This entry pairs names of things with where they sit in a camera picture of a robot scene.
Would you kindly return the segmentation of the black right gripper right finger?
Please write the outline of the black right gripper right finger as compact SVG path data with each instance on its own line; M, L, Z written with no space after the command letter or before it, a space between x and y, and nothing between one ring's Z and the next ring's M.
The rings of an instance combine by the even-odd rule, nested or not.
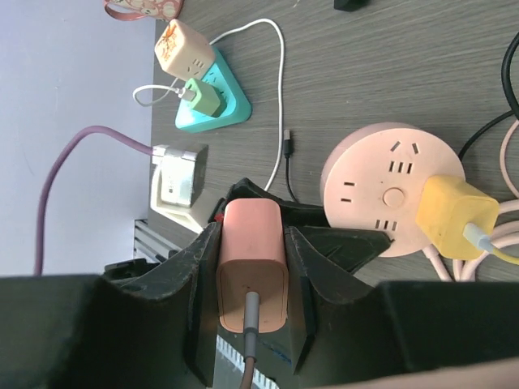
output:
M288 321L302 387L475 365L517 356L518 286L291 276Z

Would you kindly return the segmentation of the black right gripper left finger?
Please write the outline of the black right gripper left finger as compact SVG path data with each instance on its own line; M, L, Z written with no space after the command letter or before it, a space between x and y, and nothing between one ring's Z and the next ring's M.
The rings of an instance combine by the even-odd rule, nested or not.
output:
M4 388L205 388L217 336L221 225L144 275L1 281Z

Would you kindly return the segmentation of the pink charger plug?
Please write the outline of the pink charger plug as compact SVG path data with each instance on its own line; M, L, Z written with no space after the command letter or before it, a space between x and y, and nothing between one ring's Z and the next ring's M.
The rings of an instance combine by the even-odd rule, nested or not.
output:
M227 204L217 266L220 323L243 332L246 295L259 294L259 332L279 330L287 319L289 272L280 206L271 199Z

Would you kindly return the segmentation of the yellow charger plug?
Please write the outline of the yellow charger plug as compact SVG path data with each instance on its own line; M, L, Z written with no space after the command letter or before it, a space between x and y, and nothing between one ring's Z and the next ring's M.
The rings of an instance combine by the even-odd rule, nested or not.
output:
M429 177L423 187L415 221L444 257L474 260L483 251L465 238L465 226L474 224L490 235L499 210L497 200L465 179L435 175Z

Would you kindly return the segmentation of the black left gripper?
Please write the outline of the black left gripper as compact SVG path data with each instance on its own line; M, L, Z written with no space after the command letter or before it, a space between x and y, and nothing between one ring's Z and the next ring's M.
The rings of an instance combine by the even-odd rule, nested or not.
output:
M204 230L184 250L162 263L133 259L105 267L113 284L185 284L208 276L217 281L224 209L235 199L271 199L281 209L289 279L346 280L391 246L386 233L328 226L321 207L284 201L261 190L247 178L230 187L212 209Z

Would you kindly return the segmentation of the pink round socket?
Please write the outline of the pink round socket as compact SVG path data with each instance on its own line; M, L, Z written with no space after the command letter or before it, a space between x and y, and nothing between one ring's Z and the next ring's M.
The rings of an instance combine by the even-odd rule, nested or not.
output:
M457 154L442 139L414 126L383 122L346 136L332 150L320 178L320 198L333 228L386 233L385 258L430 245L416 225L422 189L431 176L464 177Z

